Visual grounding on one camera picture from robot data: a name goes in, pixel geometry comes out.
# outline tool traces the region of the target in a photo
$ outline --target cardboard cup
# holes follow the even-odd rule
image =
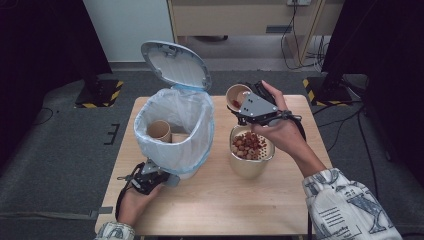
[[[269,160],[274,157],[275,146],[268,139],[260,136],[261,140],[265,140],[266,147],[261,148],[260,158],[258,160],[246,160],[236,156],[232,151],[233,139],[235,136],[250,132],[249,126],[236,126],[231,130],[230,134],[230,166],[234,173],[245,179],[254,179],[262,174]]]
[[[190,136],[187,133],[172,133],[172,143],[179,143],[188,138]]]
[[[147,134],[162,142],[171,142],[171,126],[163,120],[152,122],[147,128]]]
[[[243,104],[244,99],[246,98],[245,92],[252,92],[252,90],[243,84],[236,84],[231,86],[227,93],[225,94],[227,99],[227,106],[238,112],[240,110],[241,105]]]

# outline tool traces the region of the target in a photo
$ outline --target sleeve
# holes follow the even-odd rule
[[[100,228],[94,240],[133,240],[134,229],[123,223],[107,222]]]
[[[371,191],[339,169],[305,178],[303,188],[317,239],[402,239]]]

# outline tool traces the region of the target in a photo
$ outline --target snack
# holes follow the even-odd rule
[[[241,108],[241,104],[237,100],[233,100],[233,106],[237,109]]]
[[[246,132],[233,138],[231,152],[242,159],[258,160],[261,156],[261,150],[266,146],[267,144],[262,136]]]

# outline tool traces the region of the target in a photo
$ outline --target person's left hand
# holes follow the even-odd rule
[[[143,195],[134,188],[128,189],[121,201],[118,222],[134,227],[146,206],[159,194],[162,186],[162,184],[156,186],[149,195]]]

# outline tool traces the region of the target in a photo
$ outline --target plastic bag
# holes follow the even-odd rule
[[[134,131],[144,156],[171,174],[196,171],[209,156],[214,135],[214,107],[204,91],[162,89],[149,98],[134,121]],[[180,143],[165,143],[147,135],[147,127],[165,120],[190,136]]]

